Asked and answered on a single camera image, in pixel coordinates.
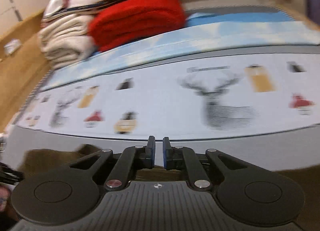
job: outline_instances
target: black circular cover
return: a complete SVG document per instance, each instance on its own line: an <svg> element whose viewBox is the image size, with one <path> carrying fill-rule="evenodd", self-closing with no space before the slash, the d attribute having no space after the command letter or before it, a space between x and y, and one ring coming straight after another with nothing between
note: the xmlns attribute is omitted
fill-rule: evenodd
<svg viewBox="0 0 320 231"><path fill-rule="evenodd" d="M294 181L252 168L228 174L217 190L222 208L233 218L256 226L278 226L294 220L304 194Z"/></svg>
<svg viewBox="0 0 320 231"><path fill-rule="evenodd" d="M98 202L99 190L85 171L66 167L27 178L14 189L11 201L24 219L61 225L86 215Z"/></svg>

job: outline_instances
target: blue patterned fabric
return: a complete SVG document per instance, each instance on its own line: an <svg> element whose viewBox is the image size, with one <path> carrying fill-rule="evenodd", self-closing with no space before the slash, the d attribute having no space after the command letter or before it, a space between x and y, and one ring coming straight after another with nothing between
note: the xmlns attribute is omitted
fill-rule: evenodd
<svg viewBox="0 0 320 231"><path fill-rule="evenodd" d="M156 60L206 51L265 45L319 45L320 32L301 21L217 22L132 42L53 74L41 90Z"/></svg>
<svg viewBox="0 0 320 231"><path fill-rule="evenodd" d="M237 22L281 22L294 21L283 11L275 13L266 12L246 12L246 13L231 13L217 15L212 13L195 13L188 17L186 27L209 24L222 21L237 21Z"/></svg>

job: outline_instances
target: silver screw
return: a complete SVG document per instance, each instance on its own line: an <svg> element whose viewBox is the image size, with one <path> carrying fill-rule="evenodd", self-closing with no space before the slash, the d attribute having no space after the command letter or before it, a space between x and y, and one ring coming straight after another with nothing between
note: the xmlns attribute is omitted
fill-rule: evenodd
<svg viewBox="0 0 320 231"><path fill-rule="evenodd" d="M118 179L111 179L111 180L108 180L106 185L109 187L109 188L118 188L122 185L122 182L119 181Z"/></svg>
<svg viewBox="0 0 320 231"><path fill-rule="evenodd" d="M207 188L210 186L210 182L204 179L197 180L195 186L198 188Z"/></svg>

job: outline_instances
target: beige blanket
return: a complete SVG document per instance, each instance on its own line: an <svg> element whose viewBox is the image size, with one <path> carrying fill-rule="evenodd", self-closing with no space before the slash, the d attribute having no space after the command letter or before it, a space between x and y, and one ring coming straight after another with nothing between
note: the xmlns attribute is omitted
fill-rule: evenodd
<svg viewBox="0 0 320 231"><path fill-rule="evenodd" d="M57 69L86 59L95 46L90 36L68 36L50 41L44 50L52 68Z"/></svg>
<svg viewBox="0 0 320 231"><path fill-rule="evenodd" d="M87 34L88 24L93 20L90 15L71 14L58 19L38 33L39 46L42 52L47 52L51 41L62 40L70 36Z"/></svg>

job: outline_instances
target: crosshair logo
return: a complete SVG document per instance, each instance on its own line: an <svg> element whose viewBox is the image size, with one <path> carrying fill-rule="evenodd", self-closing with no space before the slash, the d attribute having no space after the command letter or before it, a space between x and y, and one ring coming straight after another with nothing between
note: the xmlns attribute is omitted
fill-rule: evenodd
<svg viewBox="0 0 320 231"><path fill-rule="evenodd" d="M157 183L155 185L153 185L156 189L160 189L163 187L163 185L161 185L160 183Z"/></svg>

